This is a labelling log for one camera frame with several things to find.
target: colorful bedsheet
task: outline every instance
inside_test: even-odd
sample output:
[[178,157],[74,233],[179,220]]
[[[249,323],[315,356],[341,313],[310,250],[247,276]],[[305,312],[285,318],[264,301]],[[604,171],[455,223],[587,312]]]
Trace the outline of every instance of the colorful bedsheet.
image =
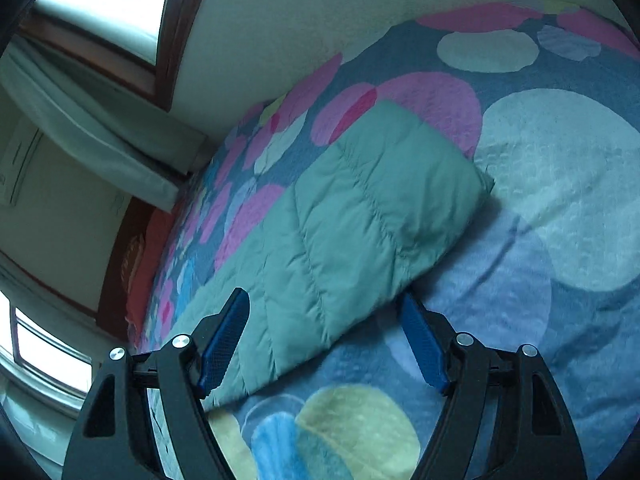
[[[487,346],[540,348],[595,478],[640,413],[639,60],[624,32],[561,3],[488,4],[365,38],[250,110],[194,181],[139,349],[161,345],[326,145],[393,100],[496,181],[464,239],[415,283],[424,303]],[[239,479],[408,479],[441,406],[384,308],[210,421]],[[152,409],[166,472],[179,478],[157,396]]]

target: window frame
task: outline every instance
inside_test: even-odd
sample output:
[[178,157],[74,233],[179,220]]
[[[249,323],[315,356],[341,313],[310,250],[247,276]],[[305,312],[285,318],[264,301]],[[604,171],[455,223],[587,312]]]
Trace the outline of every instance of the window frame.
[[53,388],[56,388],[70,396],[77,397],[78,399],[84,400],[84,398],[86,397],[85,392],[83,392],[82,390],[78,390],[75,387],[70,386],[69,384],[63,383],[62,381],[56,379],[55,377],[50,376],[49,374],[47,374],[43,370],[40,370],[38,367],[32,365],[30,362],[26,361],[22,357],[22,355],[20,354],[20,341],[18,339],[18,326],[23,327],[25,330],[28,330],[28,332],[32,333],[34,336],[43,340],[45,343],[53,346],[54,348],[57,348],[61,352],[64,352],[70,355],[71,357],[74,357],[75,359],[78,359],[79,361],[82,361],[83,363],[88,364],[89,366],[92,366],[91,358],[80,353],[75,348],[71,348],[70,346],[64,343],[61,343],[52,339],[49,335],[31,326],[25,320],[18,317],[16,310],[17,309],[15,305],[10,303],[9,304],[9,327],[11,330],[11,344],[12,344],[12,351],[14,354],[13,355],[14,364],[17,367],[20,367],[23,370],[30,372],[41,381],[48,383]]

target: bedsheet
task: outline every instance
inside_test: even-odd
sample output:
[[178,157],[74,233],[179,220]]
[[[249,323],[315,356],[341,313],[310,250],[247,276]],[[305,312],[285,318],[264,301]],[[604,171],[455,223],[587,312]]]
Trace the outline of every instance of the bedsheet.
[[[215,252],[193,239],[210,232],[220,174],[241,171],[241,155],[252,152],[254,171],[273,161],[281,179],[295,179],[311,153],[303,140],[330,142],[371,102],[389,98],[495,179],[493,199],[414,287],[428,308],[487,346],[540,349],[596,478],[640,413],[639,60],[623,31],[560,2],[487,4],[365,38],[342,53],[320,92],[305,93],[312,104],[304,103],[295,139],[263,133],[256,141],[265,125],[276,132],[296,115],[283,110],[286,97],[260,106],[195,181],[140,349],[161,344],[207,279]],[[242,218],[255,187],[249,179],[238,188],[216,213],[221,223]],[[180,478],[158,396],[151,406],[166,472]],[[210,423],[239,479],[408,479],[441,407],[388,307],[325,354],[213,410]],[[481,471],[488,428],[470,476]]]

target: curtain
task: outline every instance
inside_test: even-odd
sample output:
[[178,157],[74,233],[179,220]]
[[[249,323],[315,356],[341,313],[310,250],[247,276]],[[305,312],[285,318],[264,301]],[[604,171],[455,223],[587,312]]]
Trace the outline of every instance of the curtain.
[[74,309],[27,276],[0,253],[0,290],[16,308],[72,348],[101,362],[119,346],[95,325],[95,320]]
[[159,162],[186,173],[204,134],[141,106],[96,76],[84,75],[81,86],[68,75],[73,71],[60,70],[18,37],[0,58],[0,83],[46,136],[117,188],[171,211],[179,183]]

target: bed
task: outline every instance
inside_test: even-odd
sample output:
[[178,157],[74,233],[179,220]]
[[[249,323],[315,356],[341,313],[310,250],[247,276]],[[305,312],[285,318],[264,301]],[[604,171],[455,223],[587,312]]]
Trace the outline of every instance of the bed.
[[[639,61],[624,30],[563,2],[486,4],[372,33],[319,69],[314,81],[326,82],[300,83],[308,104],[289,113],[288,134],[274,135],[284,96],[257,105],[194,177],[132,345],[166,342],[320,147],[391,99],[495,180],[414,290],[486,346],[540,349],[597,478],[640,412]],[[150,400],[165,473],[180,478],[159,397]],[[209,421],[241,480],[408,479],[442,404],[389,305]]]

